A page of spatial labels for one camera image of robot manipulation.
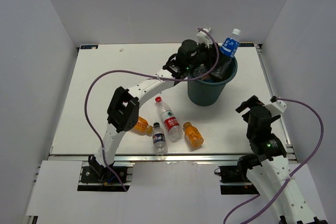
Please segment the tall blue label water bottle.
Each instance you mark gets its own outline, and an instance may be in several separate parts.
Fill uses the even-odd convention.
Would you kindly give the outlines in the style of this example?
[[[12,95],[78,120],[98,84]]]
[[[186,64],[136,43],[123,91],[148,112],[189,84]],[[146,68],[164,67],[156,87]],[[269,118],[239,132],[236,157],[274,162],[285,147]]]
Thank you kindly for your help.
[[[215,70],[211,73],[211,76],[216,79],[223,79],[225,72],[227,71],[235,53],[239,47],[239,36],[241,30],[233,29],[230,37],[227,37],[220,47],[220,52],[222,53],[222,58],[218,62]]]

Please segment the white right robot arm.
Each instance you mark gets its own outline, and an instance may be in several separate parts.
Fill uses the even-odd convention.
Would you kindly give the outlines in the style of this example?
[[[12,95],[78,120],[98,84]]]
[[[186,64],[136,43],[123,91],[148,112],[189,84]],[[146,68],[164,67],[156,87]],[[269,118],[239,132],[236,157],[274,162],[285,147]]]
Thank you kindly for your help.
[[[247,123],[246,137],[253,152],[239,159],[237,175],[250,181],[268,200],[263,210],[271,210],[276,223],[327,223],[304,199],[294,178],[298,169],[290,169],[287,151],[272,132],[272,123],[286,108],[282,99],[272,97],[270,104],[264,104],[254,95],[236,109],[238,113],[247,111],[242,118]]]

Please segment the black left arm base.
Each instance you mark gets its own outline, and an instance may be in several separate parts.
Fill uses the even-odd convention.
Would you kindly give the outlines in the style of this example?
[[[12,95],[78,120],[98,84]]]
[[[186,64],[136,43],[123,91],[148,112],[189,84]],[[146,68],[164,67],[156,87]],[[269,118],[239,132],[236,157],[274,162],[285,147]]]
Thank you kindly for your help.
[[[116,162],[112,169],[117,173],[126,190],[120,184],[118,178],[113,172],[107,172],[99,177],[97,173],[89,166],[83,163],[80,171],[77,191],[98,191],[98,192],[126,192],[132,181],[134,163]]]

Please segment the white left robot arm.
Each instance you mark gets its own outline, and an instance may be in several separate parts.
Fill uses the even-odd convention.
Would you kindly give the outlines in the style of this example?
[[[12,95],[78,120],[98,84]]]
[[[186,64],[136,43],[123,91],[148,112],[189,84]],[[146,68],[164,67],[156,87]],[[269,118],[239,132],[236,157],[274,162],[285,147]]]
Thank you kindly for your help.
[[[187,81],[189,72],[198,63],[209,63],[214,69],[218,61],[217,43],[205,46],[188,39],[182,42],[177,53],[171,55],[155,75],[145,75],[145,81],[128,89],[118,87],[107,109],[106,132],[98,137],[101,146],[88,159],[93,176],[101,182],[111,176],[119,177],[112,169],[115,154],[125,133],[136,125],[142,105],[162,91]]]

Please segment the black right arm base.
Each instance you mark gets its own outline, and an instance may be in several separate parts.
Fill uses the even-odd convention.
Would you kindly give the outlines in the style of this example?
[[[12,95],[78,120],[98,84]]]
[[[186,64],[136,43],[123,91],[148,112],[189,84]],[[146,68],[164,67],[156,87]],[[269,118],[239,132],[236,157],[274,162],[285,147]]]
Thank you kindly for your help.
[[[220,177],[222,195],[258,195],[258,190],[247,178],[247,171],[260,165],[254,154],[242,156],[236,165],[219,166],[214,174]]]

